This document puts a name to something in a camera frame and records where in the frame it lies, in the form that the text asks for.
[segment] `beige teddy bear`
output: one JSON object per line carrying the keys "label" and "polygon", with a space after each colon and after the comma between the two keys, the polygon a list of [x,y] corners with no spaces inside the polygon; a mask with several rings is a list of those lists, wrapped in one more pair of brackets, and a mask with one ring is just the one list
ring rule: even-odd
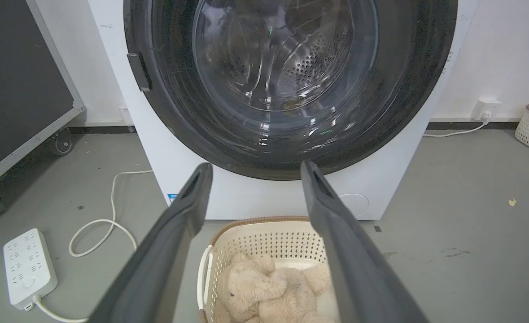
{"label": "beige teddy bear", "polygon": [[253,260],[235,255],[217,282],[217,323],[259,323],[258,303],[278,298],[286,290],[283,274],[271,274],[275,268],[268,255]]}
{"label": "beige teddy bear", "polygon": [[275,270],[270,256],[238,254],[217,282],[216,323],[331,323],[316,312],[316,296],[330,287],[330,270]]}

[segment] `gray floor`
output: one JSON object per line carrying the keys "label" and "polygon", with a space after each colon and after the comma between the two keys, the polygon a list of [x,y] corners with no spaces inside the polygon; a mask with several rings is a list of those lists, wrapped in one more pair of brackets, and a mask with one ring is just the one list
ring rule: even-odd
{"label": "gray floor", "polygon": [[[0,184],[8,206],[0,216],[0,323],[53,322],[8,301],[2,246],[32,227],[45,233],[59,278],[44,303],[72,318],[90,313],[131,255],[131,242],[115,230],[98,250],[73,258],[69,239],[86,222],[110,217],[115,174],[148,168],[136,135],[84,135],[68,156],[38,149],[8,173]],[[119,222],[142,241],[166,206],[154,176],[124,177],[117,189]],[[191,245],[176,323],[198,321],[198,262],[223,224],[207,222]],[[363,227],[430,321],[529,322],[529,148],[512,131],[423,139],[383,219]],[[90,230],[77,250],[106,228]]]}

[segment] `white cable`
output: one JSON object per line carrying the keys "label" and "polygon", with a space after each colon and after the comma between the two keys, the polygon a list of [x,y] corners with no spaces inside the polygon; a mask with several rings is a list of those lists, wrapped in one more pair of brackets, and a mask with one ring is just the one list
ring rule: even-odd
{"label": "white cable", "polygon": [[[135,240],[135,237],[133,237],[133,235],[131,235],[129,230],[125,229],[125,227],[123,227],[122,225],[120,225],[117,222],[117,210],[115,209],[115,184],[117,182],[117,177],[119,177],[119,175],[122,175],[122,174],[145,174],[145,173],[150,173],[150,172],[152,172],[152,170],[151,171],[138,171],[138,172],[120,172],[119,174],[115,175],[115,178],[113,178],[113,186],[111,188],[111,207],[113,208],[113,218],[112,219],[96,219],[94,221],[91,221],[91,222],[87,223],[86,225],[83,225],[83,227],[81,227],[79,230],[77,230],[77,232],[71,238],[71,241],[69,241],[69,254],[71,254],[71,256],[73,256],[73,257],[82,257],[82,256],[86,256],[86,255],[90,254],[91,252],[93,252],[95,249],[97,249],[109,237],[109,235],[111,234],[111,231],[113,231],[113,227],[118,227],[119,229],[121,229],[129,237],[129,239],[131,239],[131,242],[133,243],[133,248],[135,250],[137,250],[137,241]],[[84,229],[86,229],[87,227],[89,227],[92,224],[100,223],[100,222],[106,222],[106,223],[110,223],[111,224],[111,226],[109,227],[109,230],[107,231],[105,236],[96,245],[94,245],[91,249],[89,249],[89,250],[87,250],[87,251],[85,251],[83,253],[75,253],[73,251],[73,242],[75,242],[75,239],[80,235],[81,232],[83,232]],[[37,305],[37,307],[39,307],[39,309],[41,309],[43,312],[45,312],[45,314],[49,315],[53,319],[56,319],[57,321],[61,321],[63,323],[85,323],[86,321],[88,321],[88,318],[85,318],[85,319],[66,319],[65,317],[61,317],[61,316],[51,312],[49,309],[47,309],[41,303],[41,297],[39,297],[39,295],[33,296],[33,302],[35,303],[35,305]]]}
{"label": "white cable", "polygon": [[471,129],[471,130],[466,130],[466,131],[460,131],[460,132],[452,132],[452,133],[447,133],[445,135],[424,135],[424,137],[434,137],[434,138],[443,138],[443,137],[449,137],[451,135],[461,135],[463,133],[471,133],[471,132],[474,132],[478,129],[481,129],[483,127],[485,127],[485,125],[488,124],[487,122],[483,122],[479,127],[475,127],[474,129]]}
{"label": "white cable", "polygon": [[53,312],[51,312],[49,309],[45,307],[45,305],[41,304],[41,298],[39,295],[33,296],[33,302],[39,309],[41,309],[45,314],[49,315],[52,319],[56,319],[57,321],[61,321],[63,323],[85,323],[88,321],[88,317],[86,319],[66,319],[65,317],[61,317]]}

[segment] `power strip socket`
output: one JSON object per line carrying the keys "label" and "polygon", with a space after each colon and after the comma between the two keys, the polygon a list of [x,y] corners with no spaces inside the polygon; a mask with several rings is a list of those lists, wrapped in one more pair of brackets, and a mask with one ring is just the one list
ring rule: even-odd
{"label": "power strip socket", "polygon": [[3,247],[9,301],[20,310],[33,308],[33,296],[44,297],[57,287],[57,275],[45,236],[30,229]]}

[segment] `blue label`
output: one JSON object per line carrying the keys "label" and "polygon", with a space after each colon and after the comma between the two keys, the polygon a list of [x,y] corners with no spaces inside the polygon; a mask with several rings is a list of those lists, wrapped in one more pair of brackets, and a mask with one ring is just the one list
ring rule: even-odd
{"label": "blue label", "polygon": [[167,194],[168,195],[168,200],[172,202],[174,202],[174,200],[176,200],[176,196],[177,194]]}

